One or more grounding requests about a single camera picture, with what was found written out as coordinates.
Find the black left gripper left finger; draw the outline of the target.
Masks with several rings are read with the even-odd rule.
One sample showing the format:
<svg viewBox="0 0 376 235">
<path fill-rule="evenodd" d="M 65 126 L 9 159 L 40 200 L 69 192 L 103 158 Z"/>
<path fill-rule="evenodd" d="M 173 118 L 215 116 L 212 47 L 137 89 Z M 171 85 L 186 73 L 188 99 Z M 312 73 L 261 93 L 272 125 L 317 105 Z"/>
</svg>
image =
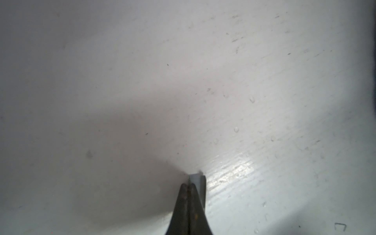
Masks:
<svg viewBox="0 0 376 235">
<path fill-rule="evenodd" d="M 166 235 L 187 235 L 189 232 L 188 219 L 188 185 L 182 184 L 176 199 L 170 224 Z"/>
</svg>

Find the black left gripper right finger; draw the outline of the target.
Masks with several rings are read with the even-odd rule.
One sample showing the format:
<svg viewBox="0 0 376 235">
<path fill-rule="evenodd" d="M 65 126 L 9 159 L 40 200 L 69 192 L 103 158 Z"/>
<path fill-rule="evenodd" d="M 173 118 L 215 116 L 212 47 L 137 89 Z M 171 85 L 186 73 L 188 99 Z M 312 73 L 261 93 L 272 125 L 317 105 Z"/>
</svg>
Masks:
<svg viewBox="0 0 376 235">
<path fill-rule="evenodd" d="M 188 186 L 189 235 L 212 235 L 195 184 Z"/>
</svg>

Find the grey staple strip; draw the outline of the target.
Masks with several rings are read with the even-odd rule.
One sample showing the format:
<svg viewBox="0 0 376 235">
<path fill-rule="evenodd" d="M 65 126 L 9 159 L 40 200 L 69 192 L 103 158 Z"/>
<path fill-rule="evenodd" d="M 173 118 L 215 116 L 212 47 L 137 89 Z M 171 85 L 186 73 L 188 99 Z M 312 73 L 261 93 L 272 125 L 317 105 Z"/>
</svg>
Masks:
<svg viewBox="0 0 376 235">
<path fill-rule="evenodd" d="M 196 186 L 199 199 L 205 212 L 206 208 L 206 192 L 207 192 L 207 179 L 202 171 L 189 175 L 189 183 Z"/>
</svg>

